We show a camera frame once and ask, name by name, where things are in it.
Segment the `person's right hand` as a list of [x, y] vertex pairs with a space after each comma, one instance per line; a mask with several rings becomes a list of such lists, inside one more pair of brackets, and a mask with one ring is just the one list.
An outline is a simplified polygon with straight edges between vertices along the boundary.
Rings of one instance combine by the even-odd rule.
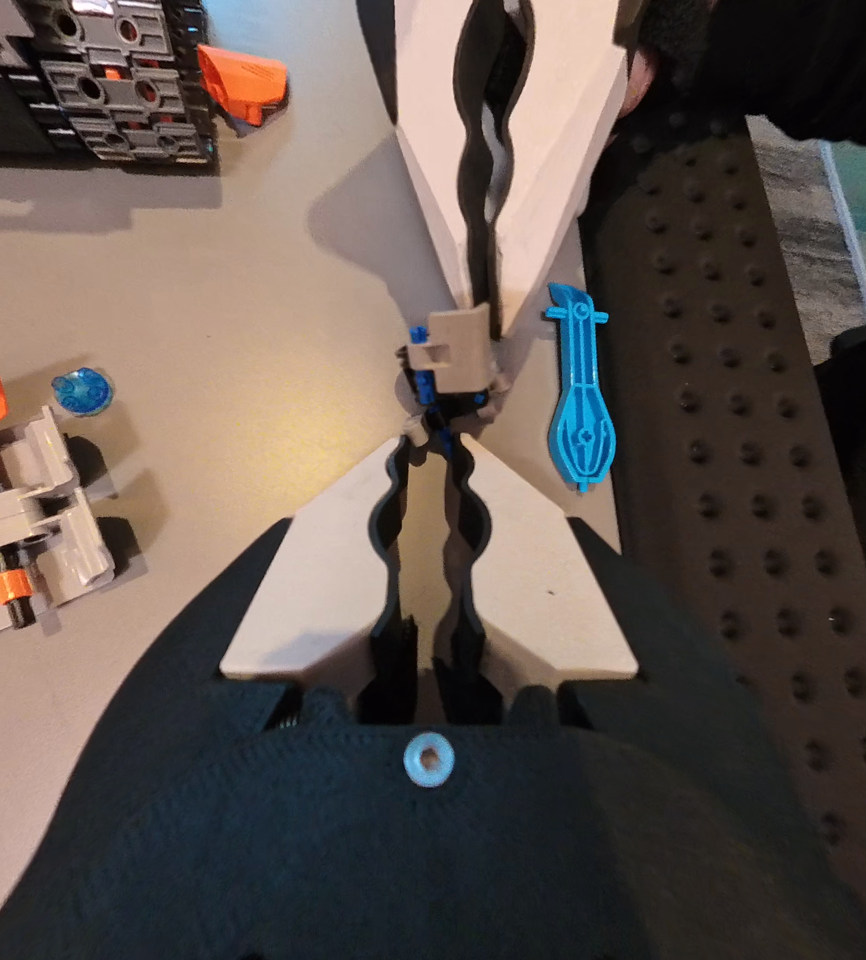
[[664, 66], [664, 55], [654, 46], [636, 49], [630, 60], [628, 85], [619, 116], [628, 116], [642, 103]]

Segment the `black dimpled foam mat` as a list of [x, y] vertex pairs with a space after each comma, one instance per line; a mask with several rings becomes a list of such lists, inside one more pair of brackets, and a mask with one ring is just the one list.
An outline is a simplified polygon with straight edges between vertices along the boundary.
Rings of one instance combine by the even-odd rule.
[[621, 545], [688, 610], [592, 706], [706, 794], [740, 955], [866, 957], [866, 564], [742, 116], [620, 123], [581, 222]]

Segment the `blue transparent round stud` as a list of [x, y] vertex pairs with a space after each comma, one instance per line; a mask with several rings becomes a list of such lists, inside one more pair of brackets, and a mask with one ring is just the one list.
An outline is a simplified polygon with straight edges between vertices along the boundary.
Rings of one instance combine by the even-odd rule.
[[89, 366], [81, 366], [54, 377], [52, 389], [60, 407], [81, 418], [103, 413], [114, 398], [111, 381]]

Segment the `small grey orange brick assembly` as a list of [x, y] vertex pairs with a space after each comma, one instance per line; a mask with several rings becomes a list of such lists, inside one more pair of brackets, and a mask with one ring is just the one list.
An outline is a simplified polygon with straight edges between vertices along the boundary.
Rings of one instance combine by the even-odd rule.
[[[7, 417], [0, 377], [0, 423]], [[114, 559], [54, 410], [0, 429], [0, 633], [110, 584]]]

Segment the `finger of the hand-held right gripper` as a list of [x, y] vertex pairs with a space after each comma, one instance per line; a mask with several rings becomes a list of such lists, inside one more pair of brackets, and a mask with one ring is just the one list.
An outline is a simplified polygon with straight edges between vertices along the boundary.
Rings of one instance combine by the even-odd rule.
[[459, 309], [487, 305], [495, 324], [483, 107], [497, 4], [360, 1], [358, 18], [447, 286]]
[[501, 2], [484, 129], [494, 337], [509, 336], [582, 211], [626, 96], [631, 2]]

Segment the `orange wedge brick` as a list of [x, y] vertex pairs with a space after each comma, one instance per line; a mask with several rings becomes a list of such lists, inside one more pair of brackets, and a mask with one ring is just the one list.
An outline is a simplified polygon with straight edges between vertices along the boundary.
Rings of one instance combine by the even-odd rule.
[[253, 54], [199, 44], [199, 83], [230, 118], [260, 128], [287, 99], [288, 67]]

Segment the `large grey tracked brick vehicle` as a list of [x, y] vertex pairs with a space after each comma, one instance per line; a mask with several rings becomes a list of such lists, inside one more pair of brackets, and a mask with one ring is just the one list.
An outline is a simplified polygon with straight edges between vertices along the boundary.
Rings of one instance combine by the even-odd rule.
[[0, 1], [0, 163], [210, 170], [199, 1]]

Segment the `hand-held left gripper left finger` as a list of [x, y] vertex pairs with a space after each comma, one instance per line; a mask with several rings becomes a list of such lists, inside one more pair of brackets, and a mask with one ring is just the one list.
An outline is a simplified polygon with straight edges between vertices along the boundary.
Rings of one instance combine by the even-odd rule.
[[409, 460], [407, 439], [390, 438], [295, 513], [223, 655], [224, 678], [358, 699], [376, 676], [371, 642], [399, 615], [391, 546]]

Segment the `light blue paddle piece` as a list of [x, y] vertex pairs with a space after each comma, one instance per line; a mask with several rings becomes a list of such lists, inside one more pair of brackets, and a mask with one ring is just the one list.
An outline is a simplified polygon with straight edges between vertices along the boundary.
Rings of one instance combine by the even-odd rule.
[[545, 318], [558, 332], [559, 399], [548, 447], [560, 477], [583, 494], [600, 484], [616, 453], [616, 433], [600, 381], [597, 326], [608, 315], [574, 286], [548, 284], [551, 305]]

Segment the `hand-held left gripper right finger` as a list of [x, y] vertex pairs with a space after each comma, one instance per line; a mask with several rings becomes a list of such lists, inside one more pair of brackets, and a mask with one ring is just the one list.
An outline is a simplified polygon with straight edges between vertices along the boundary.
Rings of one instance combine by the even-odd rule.
[[485, 679], [506, 704], [526, 687], [633, 679], [639, 663], [565, 512], [471, 436], [456, 468]]

